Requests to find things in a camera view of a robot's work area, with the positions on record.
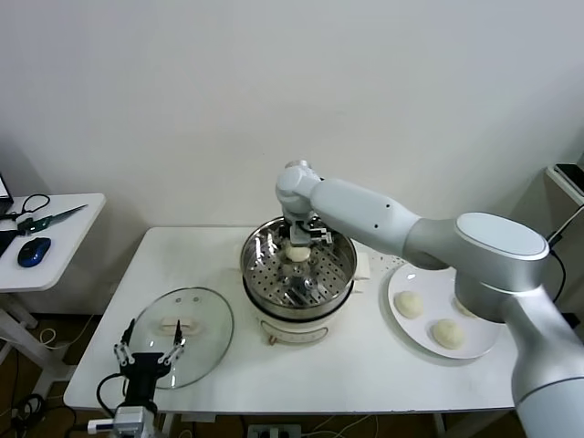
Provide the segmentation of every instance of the wire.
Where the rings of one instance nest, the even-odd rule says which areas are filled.
[[[103,410],[106,412],[106,414],[110,418],[113,418],[114,417],[114,412],[101,399],[101,387],[103,386],[103,384],[106,381],[110,381],[111,379],[116,379],[116,378],[121,377],[121,376],[123,376],[123,374],[121,374],[120,372],[114,372],[113,374],[110,374],[109,376],[104,377],[101,380],[101,382],[99,383],[98,388],[95,391],[95,396],[98,399],[99,406],[101,406],[101,408],[103,408]]]
[[[367,420],[368,418],[370,418],[370,415],[365,415],[363,418],[361,418],[361,419],[357,420],[356,422],[352,422],[352,423],[351,423],[351,424],[349,424],[348,426],[345,426],[345,427],[343,427],[343,428],[340,430],[340,432],[339,432],[339,433],[337,433],[337,434],[334,436],[334,438],[338,438],[338,437],[340,437],[340,436],[341,436],[341,434],[342,434],[343,432],[345,432],[347,429],[349,429],[350,427],[353,427],[353,426],[355,426],[355,425],[359,424],[360,422],[364,422],[364,421],[365,421],[365,420]]]
[[[16,395],[16,385],[18,384],[18,374],[20,373],[20,353],[15,349],[16,353],[16,371],[15,371],[15,383],[12,386],[12,396],[10,397],[10,409],[15,408],[15,395]]]
[[[85,323],[85,326],[83,326],[83,328],[81,329],[81,331],[79,332],[79,334],[77,335],[77,337],[76,337],[76,338],[74,338],[72,341],[70,341],[70,342],[67,342],[67,343],[65,343],[65,344],[63,344],[63,345],[59,345],[59,346],[57,346],[57,347],[49,347],[48,345],[44,344],[44,345],[45,345],[45,347],[46,347],[47,349],[66,349],[67,347],[70,347],[71,345],[73,345],[74,343],[76,343],[76,342],[77,342],[77,341],[78,341],[78,340],[79,340],[79,339],[80,339],[80,338],[83,336],[83,333],[85,333],[85,330],[87,330],[87,329],[88,329],[88,327],[89,327],[89,322],[91,322],[91,320],[93,319],[93,317],[95,317],[95,315],[91,315],[91,316],[89,317],[89,319],[88,319],[88,322],[86,322],[86,323]],[[52,328],[45,328],[43,331],[50,331],[50,330],[51,330],[51,331],[53,331],[53,332],[55,333],[55,337],[56,337],[56,336],[57,336],[57,333],[56,333],[56,332],[55,332],[55,330],[53,330]],[[42,339],[42,337],[43,337],[43,331],[41,331],[41,333],[40,333],[40,336],[39,336],[41,339]]]
[[[325,424],[327,424],[330,420],[332,420],[333,418],[335,418],[334,415],[331,415],[327,418],[327,420],[325,420],[324,422],[322,422],[321,424],[319,424],[317,427],[315,427],[314,429],[312,429],[312,432],[316,432],[317,429],[320,429],[322,426],[324,426]]]
[[[26,205],[31,200],[33,200],[34,198],[37,198],[37,197],[43,198],[45,200],[45,202],[42,203],[42,204],[40,204],[38,207],[33,208],[32,210],[27,210],[26,209]],[[24,214],[34,213],[34,212],[37,212],[38,210],[40,210],[41,208],[45,208],[47,205],[50,204],[50,202],[51,202],[51,198],[49,198],[47,195],[45,195],[43,193],[31,194],[22,203],[22,208],[20,209],[20,213],[18,213],[18,212],[12,212],[12,213],[8,213],[8,214],[1,214],[0,215],[0,220],[12,219],[13,221],[15,221],[16,219],[18,219],[20,216],[22,216]]]
[[[31,199],[35,199],[37,197],[40,198],[44,198],[45,199],[45,203],[39,205],[36,208],[33,208],[32,210],[27,210],[26,209],[26,204],[31,200]],[[43,193],[35,193],[35,194],[31,194],[30,196],[28,196],[25,201],[22,204],[22,209],[20,210],[20,214],[24,214],[24,213],[34,213],[37,212],[38,210],[40,210],[41,208],[45,208],[47,205],[49,205],[51,202],[51,198],[49,198],[47,195],[43,194]]]
[[[6,429],[6,430],[2,431],[2,433],[0,433],[0,437],[6,435],[9,432],[12,432],[13,430],[14,430],[13,427],[9,427],[8,429]]]
[[[565,223],[564,223],[562,226],[560,226],[560,227],[558,228],[558,230],[556,230],[555,232],[553,232],[553,233],[552,233],[552,234],[549,236],[549,238],[547,239],[547,242],[549,243],[549,247],[550,247],[550,248],[553,248],[553,247],[554,247],[554,245],[555,245],[557,242],[559,242],[559,238],[561,238],[561,234],[562,234],[562,232],[564,232],[564,230],[566,230],[566,228],[568,228],[568,225],[570,225],[570,224],[572,223],[572,221],[573,221],[574,219],[576,219],[576,216],[578,216],[578,215],[579,215],[579,214],[582,212],[582,210],[584,210],[584,204],[583,204],[583,205],[581,205],[581,206],[580,206],[580,207],[579,207],[579,208],[576,210],[576,212],[574,212],[574,214],[573,214],[573,215],[571,215],[571,216],[568,218],[568,220],[567,220],[567,221],[566,221],[566,222],[565,222]]]
[[[314,436],[314,435],[320,435],[322,433],[329,433],[329,434],[331,434],[331,433],[334,434],[335,433],[336,435],[334,436],[334,438],[338,438],[338,437],[345,438],[344,435],[340,435],[339,433],[333,432],[333,431],[316,431],[316,432],[310,432],[310,433],[302,433],[300,436],[303,436],[303,437],[304,436]]]
[[[87,435],[88,433],[88,423],[83,424],[73,424],[71,427],[67,429],[65,432],[65,438],[69,438],[73,432],[83,432]]]
[[[75,425],[77,423],[77,413],[75,412],[75,410],[73,408],[71,408],[70,406],[67,406],[66,404],[63,404],[61,406],[55,406],[53,408],[47,408],[47,412],[57,411],[59,409],[66,409],[67,411],[71,412],[71,415],[73,415],[73,425]]]
[[[47,332],[51,333],[51,338],[47,339],[47,340],[43,340],[43,335],[45,335],[45,333],[47,333]],[[38,335],[38,340],[40,341],[41,344],[48,345],[52,341],[54,341],[56,337],[57,337],[57,332],[53,328],[45,328],[44,330],[42,330],[40,332],[40,335]]]
[[[246,438],[246,436],[247,436],[247,422],[245,421],[245,418],[243,415],[239,415],[239,421],[241,422],[241,428],[243,430],[241,436],[243,438]]]
[[[562,295],[562,292],[564,291],[564,286],[566,285],[566,266],[564,265],[564,262],[562,262],[562,259],[559,258],[559,255],[556,254],[556,251],[552,250],[549,252],[549,254],[556,260],[558,260],[559,267],[562,270],[562,281],[559,284],[559,289],[556,296],[554,297],[554,299],[552,299],[552,302],[555,303],[556,301],[558,301],[559,296]]]
[[[85,330],[87,330],[87,328],[89,327],[89,322],[91,322],[91,320],[93,319],[93,317],[95,317],[94,315],[91,315],[88,319],[88,321],[85,323],[85,326],[83,326],[83,328],[81,329],[81,331],[77,334],[77,337],[74,338],[73,340],[71,340],[70,342],[67,342],[63,345],[58,345],[56,347],[50,347],[48,344],[50,344],[51,342],[53,342],[55,340],[55,338],[57,337],[57,332],[53,329],[53,328],[45,328],[43,329],[40,334],[38,335],[38,341],[45,346],[46,349],[66,349],[67,347],[70,347],[71,345],[73,345],[74,343],[76,343],[82,336],[83,333],[85,333]],[[50,332],[51,333],[51,337],[50,339],[47,340],[43,340],[45,333]],[[3,338],[0,336],[0,340],[3,340],[5,342],[9,342],[11,344],[16,344],[16,345],[23,345],[21,342],[18,342],[14,339],[9,339],[9,338]]]
[[[10,408],[6,409],[4,412],[0,413],[0,418],[4,417],[10,411],[12,411],[12,407],[10,407]]]

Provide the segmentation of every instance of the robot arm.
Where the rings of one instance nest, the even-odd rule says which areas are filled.
[[[516,341],[512,389],[527,435],[582,435],[584,417],[575,410],[584,402],[584,348],[541,284],[549,253],[541,235],[491,214],[423,219],[388,196],[321,180],[306,162],[286,167],[276,196],[292,245],[326,238],[326,230],[309,229],[317,214],[339,233],[418,267],[454,267],[463,305],[481,318],[505,322]]]

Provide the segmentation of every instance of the cable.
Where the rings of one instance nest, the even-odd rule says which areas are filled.
[[[47,332],[51,333],[51,338],[47,339],[47,340],[43,340],[43,335]],[[42,330],[40,332],[40,335],[38,335],[38,340],[40,341],[41,344],[48,345],[52,341],[54,341],[56,337],[57,337],[57,332],[53,328],[45,328],[44,330]]]
[[[243,415],[239,415],[239,421],[241,422],[241,428],[243,430],[242,437],[246,438],[247,436],[247,423],[245,422],[245,418]]]
[[[69,438],[73,432],[84,432],[87,434],[88,432],[88,423],[84,424],[73,424],[71,427],[67,429],[65,432],[65,438]]]
[[[318,435],[319,433],[334,433],[335,436],[333,438],[344,438],[343,436],[343,432],[345,432],[346,430],[348,430],[349,428],[359,424],[360,422],[364,422],[365,420],[367,420],[368,418],[370,418],[371,415],[365,415],[364,417],[359,418],[356,422],[352,422],[351,424],[343,427],[340,432],[333,432],[333,431],[316,431],[316,432],[310,432],[310,433],[302,433],[300,436],[313,436],[313,435]],[[375,436],[377,437],[377,416],[375,416],[375,423],[376,423],[376,433]]]
[[[74,343],[76,343],[83,336],[83,333],[85,333],[85,330],[87,330],[87,328],[89,327],[89,322],[91,322],[91,320],[93,319],[93,317],[95,317],[95,315],[91,315],[89,317],[88,322],[85,323],[85,326],[83,326],[83,328],[81,329],[81,331],[79,332],[79,334],[77,335],[77,337],[74,338],[72,341],[67,342],[66,344],[63,344],[63,345],[59,345],[58,347],[49,347],[48,345],[45,345],[45,347],[48,348],[48,349],[66,349],[67,347],[70,347],[71,345],[73,345]],[[53,330],[52,328],[45,328],[45,330],[43,330],[43,331],[49,331],[49,330],[52,330],[53,332],[55,332],[55,330]]]
[[[101,382],[98,385],[98,388],[95,391],[95,396],[98,399],[98,403],[99,406],[101,406],[101,408],[103,408],[103,410],[106,412],[106,414],[110,417],[113,418],[114,417],[114,412],[106,405],[106,403],[103,402],[103,400],[101,399],[101,387],[103,386],[103,384],[106,381],[110,381],[111,379],[116,379],[118,377],[122,377],[123,374],[121,374],[120,372],[114,372],[113,374],[110,374],[107,377],[104,377]]]
[[[12,411],[12,408],[8,408],[6,409],[4,412],[0,413],[0,418],[4,417],[7,413],[9,413],[10,411]]]
[[[32,210],[27,210],[26,209],[26,204],[31,200],[34,199],[36,197],[40,197],[40,198],[44,198],[45,199],[45,203],[39,205],[37,208],[33,208]],[[30,196],[28,196],[25,201],[22,204],[22,209],[20,210],[20,214],[24,214],[24,213],[34,213],[37,212],[38,210],[40,210],[41,208],[45,208],[47,205],[49,205],[51,203],[51,198],[49,198],[47,195],[43,194],[43,193],[35,193],[35,194],[31,194]]]
[[[559,258],[559,255],[556,254],[556,251],[552,250],[549,252],[549,254],[556,260],[558,260],[559,267],[562,270],[562,282],[559,285],[559,289],[556,296],[554,297],[554,299],[552,299],[552,302],[555,303],[556,301],[558,301],[559,296],[562,295],[562,292],[564,291],[564,286],[566,285],[566,267],[564,266],[564,262],[562,262],[562,259]]]
[[[558,228],[558,230],[557,230],[557,231],[553,232],[553,233],[552,233],[552,234],[549,236],[549,238],[547,239],[547,242],[549,243],[549,247],[550,247],[550,248],[553,248],[553,247],[554,247],[554,245],[555,245],[557,242],[559,242],[559,240],[561,239],[561,234],[562,234],[562,232],[564,232],[564,231],[566,230],[566,228],[568,228],[568,225],[570,225],[570,224],[572,223],[572,221],[573,221],[574,219],[576,219],[576,216],[578,216],[578,215],[579,215],[579,214],[580,214],[580,213],[581,213],[583,210],[584,210],[584,204],[583,204],[583,205],[581,205],[581,206],[580,206],[580,207],[579,207],[579,208],[576,210],[576,212],[574,212],[574,214],[573,214],[573,215],[571,215],[571,216],[569,217],[569,219],[568,219],[568,220],[567,220],[567,221],[566,221],[566,222],[565,222],[565,223],[564,223],[562,226],[560,226],[560,227]]]
[[[183,438],[184,437],[184,433],[188,433],[189,438],[193,438],[193,433],[191,432],[190,429],[184,429],[181,433],[179,433],[178,438]]]
[[[51,342],[53,342],[55,340],[55,338],[57,337],[57,332],[53,329],[53,328],[45,328],[43,329],[39,336],[38,336],[38,341],[45,346],[46,349],[66,349],[67,347],[70,347],[71,345],[73,345],[74,343],[76,343],[82,336],[83,333],[85,333],[85,330],[87,330],[87,328],[89,327],[89,322],[91,322],[91,320],[93,319],[93,317],[95,317],[94,315],[91,315],[89,317],[89,319],[87,320],[87,322],[85,323],[85,326],[83,326],[83,328],[81,329],[81,331],[77,334],[77,337],[74,338],[73,340],[71,340],[70,342],[67,342],[63,345],[58,345],[56,347],[50,347],[48,344],[50,344]],[[47,340],[43,340],[43,337],[45,335],[46,332],[50,332],[51,333],[51,338],[47,339]],[[0,337],[0,340],[3,340],[5,342],[9,342],[11,344],[16,344],[16,345],[23,345],[21,342],[18,342],[14,339],[8,339],[8,338],[3,338]]]
[[[339,432],[339,433],[337,433],[337,434],[334,436],[334,438],[338,438],[338,437],[340,437],[340,436],[341,436],[341,434],[342,434],[343,432],[345,432],[347,429],[349,429],[350,427],[353,427],[353,426],[355,426],[355,425],[359,424],[360,422],[364,422],[364,421],[365,421],[365,420],[367,420],[368,418],[370,418],[370,415],[365,415],[363,418],[361,418],[361,419],[357,420],[356,422],[352,422],[352,423],[351,423],[351,424],[349,424],[348,426],[345,426],[345,427],[343,427],[343,428],[340,430],[340,432]]]
[[[20,353],[15,349],[16,354],[16,371],[15,371],[15,383],[12,386],[12,396],[10,397],[10,409],[15,408],[15,395],[16,395],[16,385],[18,384],[18,374],[20,373]]]
[[[330,420],[332,420],[333,418],[335,418],[334,415],[331,415],[327,418],[327,420],[325,420],[324,422],[322,422],[321,424],[319,424],[317,427],[315,427],[314,429],[312,429],[312,432],[316,432],[317,429],[320,429],[322,426],[324,426],[325,424],[327,424]]]
[[[38,207],[33,208],[32,210],[27,210],[26,209],[26,205],[34,198],[36,197],[41,197],[44,198],[45,202],[40,204]],[[0,220],[5,220],[5,219],[12,219],[13,221],[15,221],[16,219],[18,219],[20,216],[24,215],[24,214],[31,214],[34,212],[37,212],[38,210],[40,210],[41,208],[45,208],[47,205],[49,205],[51,202],[51,198],[49,198],[47,195],[42,194],[42,193],[35,193],[35,194],[31,194],[30,196],[28,196],[25,201],[22,204],[22,208],[20,209],[20,213],[18,212],[12,212],[12,213],[8,213],[8,214],[0,214]]]
[[[335,433],[334,438],[345,438],[344,435],[339,435],[339,433],[337,432],[333,432],[333,431],[316,431],[316,432],[310,432],[310,433],[302,433],[300,436],[304,437],[304,436],[314,436],[314,435],[320,435],[322,433]]]
[[[12,427],[9,427],[8,429],[6,429],[5,431],[2,431],[0,433],[0,437],[5,436],[7,433],[12,432],[14,429]]]

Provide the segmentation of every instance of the blue computer mouse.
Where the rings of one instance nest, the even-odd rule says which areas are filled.
[[[37,237],[22,245],[18,253],[18,264],[21,267],[33,267],[43,261],[43,257],[51,247],[51,239]]]

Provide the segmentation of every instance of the white table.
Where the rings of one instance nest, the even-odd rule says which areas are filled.
[[[119,371],[113,344],[130,319],[156,297],[179,287],[220,292],[235,316],[223,361],[208,376],[174,391],[156,391],[162,412],[354,413],[452,412],[513,406],[516,346],[503,327],[478,360],[448,360],[420,350],[386,312],[387,256],[370,255],[371,280],[352,294],[333,330],[308,346],[269,346],[260,331],[238,268],[252,228],[153,228],[144,237],[65,393],[75,408],[98,409],[95,390]],[[121,381],[102,396],[122,401]]]
[[[10,211],[20,212],[26,198],[15,198]],[[43,369],[35,392],[46,392],[54,380],[66,380],[72,369],[61,361],[64,349],[53,353],[33,337],[26,328],[33,328],[37,321],[19,303],[16,293],[29,293],[47,290],[54,286],[65,272],[71,258],[83,242],[89,228],[93,225],[105,203],[101,193],[63,194],[50,196],[50,204],[33,214],[33,219],[59,214],[71,208],[87,204],[83,210],[73,214],[60,224],[49,226],[46,230],[30,236],[17,237],[0,256],[0,336],[13,339],[0,351],[0,362],[14,347],[29,357]],[[2,221],[0,229],[16,229],[12,221]],[[16,262],[22,245],[36,237],[49,237],[51,247],[43,261],[34,267],[23,268]]]

